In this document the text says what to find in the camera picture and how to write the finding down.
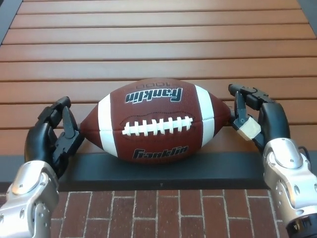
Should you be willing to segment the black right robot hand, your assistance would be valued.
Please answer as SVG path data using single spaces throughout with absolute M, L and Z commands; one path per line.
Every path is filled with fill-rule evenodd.
M 231 126 L 245 140 L 253 141 L 260 153 L 269 141 L 290 138 L 289 123 L 282 105 L 267 93 L 239 84 L 230 84 L 228 91 L 235 97 Z

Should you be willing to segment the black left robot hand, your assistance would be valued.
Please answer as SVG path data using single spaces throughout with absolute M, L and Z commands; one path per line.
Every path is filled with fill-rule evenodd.
M 69 158 L 76 154 L 84 141 L 70 107 L 71 100 L 67 96 L 45 107 L 38 121 L 29 129 L 25 141 L 25 162 L 44 161 L 58 178 L 63 176 Z

